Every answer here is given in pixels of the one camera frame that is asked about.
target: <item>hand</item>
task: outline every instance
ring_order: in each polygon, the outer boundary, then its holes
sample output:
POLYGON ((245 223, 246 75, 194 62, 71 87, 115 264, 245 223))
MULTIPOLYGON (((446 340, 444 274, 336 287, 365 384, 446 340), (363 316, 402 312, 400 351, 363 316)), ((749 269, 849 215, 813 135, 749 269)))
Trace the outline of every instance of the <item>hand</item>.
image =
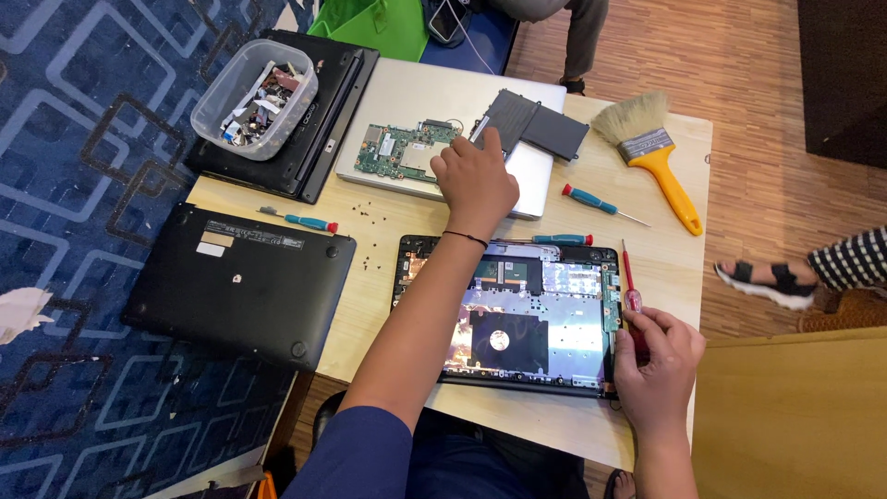
POLYGON ((674 438, 686 442, 687 404, 705 338, 670 313, 648 306, 643 313, 626 310, 624 316, 644 333, 650 349, 650 362, 638 368, 632 336, 624 329, 616 332, 616 390, 639 445, 674 438))
POLYGON ((450 206, 446 230, 489 241, 521 194, 514 175, 505 171, 498 131, 485 129, 483 143, 482 151, 464 137, 455 138, 431 158, 431 170, 450 206))

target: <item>charging cable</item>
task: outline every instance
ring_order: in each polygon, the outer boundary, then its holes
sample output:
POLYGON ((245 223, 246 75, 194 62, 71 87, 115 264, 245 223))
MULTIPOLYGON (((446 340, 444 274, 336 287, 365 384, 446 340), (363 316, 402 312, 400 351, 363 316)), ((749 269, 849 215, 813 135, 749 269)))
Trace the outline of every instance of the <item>charging cable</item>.
POLYGON ((450 7, 450 12, 452 12, 452 17, 456 20, 456 22, 459 24, 459 27, 462 29, 462 34, 465 35, 465 40, 468 42, 469 45, 471 45, 471 50, 475 51, 475 55, 477 56, 478 59, 481 60, 483 65, 487 68, 487 71, 490 71, 491 75, 496 75, 496 73, 492 69, 490 69, 490 66, 487 64, 487 61, 483 60, 483 57, 481 57, 481 53, 477 51, 477 49, 475 48, 475 45, 473 43, 471 43, 471 37, 468 36, 468 32, 465 30, 465 27, 462 26, 462 20, 459 19, 459 16, 456 15, 456 10, 452 8, 452 4, 450 3, 450 0, 444 0, 444 1, 446 2, 446 6, 450 7))

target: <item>silver laptop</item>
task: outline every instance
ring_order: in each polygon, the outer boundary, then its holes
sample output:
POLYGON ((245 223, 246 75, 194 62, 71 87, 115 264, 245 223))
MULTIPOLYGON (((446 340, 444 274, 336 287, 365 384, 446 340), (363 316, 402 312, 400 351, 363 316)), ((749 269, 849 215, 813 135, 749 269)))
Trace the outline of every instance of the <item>silver laptop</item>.
MULTIPOLYGON (((409 178, 380 177, 356 170, 354 161, 367 128, 371 124, 414 128, 416 123, 427 119, 459 120, 465 125, 462 135, 467 137, 475 120, 483 116, 503 88, 539 101, 555 111, 563 111, 567 90, 560 85, 379 59, 339 150, 336 175, 349 182, 443 201, 436 184, 409 178)), ((506 169, 517 178, 521 187, 521 198, 511 213, 513 217, 530 220, 542 217, 553 164, 550 154, 518 143, 506 162, 506 169)))

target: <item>red screwdriver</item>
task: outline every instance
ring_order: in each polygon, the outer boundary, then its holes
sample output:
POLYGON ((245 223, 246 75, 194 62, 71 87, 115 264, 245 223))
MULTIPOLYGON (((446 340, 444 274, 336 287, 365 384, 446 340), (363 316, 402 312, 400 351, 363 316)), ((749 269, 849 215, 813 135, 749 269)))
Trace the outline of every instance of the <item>red screwdriver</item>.
MULTIPOLYGON (((640 292, 634 288, 634 281, 632 280, 632 265, 628 261, 628 250, 625 248, 625 239, 622 240, 622 260, 625 262, 625 278, 628 281, 628 290, 625 291, 625 305, 629 310, 640 313, 644 304, 640 301, 640 292)), ((644 339, 644 333, 635 327, 634 324, 629 324, 628 332, 632 335, 632 339, 634 339, 635 359, 637 359, 638 362, 649 362, 650 349, 647 346, 647 340, 644 339)))

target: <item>black laptop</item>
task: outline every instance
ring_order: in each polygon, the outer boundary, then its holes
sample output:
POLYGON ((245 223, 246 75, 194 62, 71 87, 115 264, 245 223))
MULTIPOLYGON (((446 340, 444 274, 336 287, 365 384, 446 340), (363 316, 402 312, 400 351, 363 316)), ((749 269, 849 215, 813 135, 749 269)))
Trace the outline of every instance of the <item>black laptop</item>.
POLYGON ((248 160, 198 139, 184 164, 195 173, 314 204, 379 52, 276 29, 267 29, 260 37, 308 54, 318 75, 317 96, 289 140, 270 160, 248 160))
POLYGON ((315 370, 357 243, 177 204, 123 308, 135 328, 315 370))

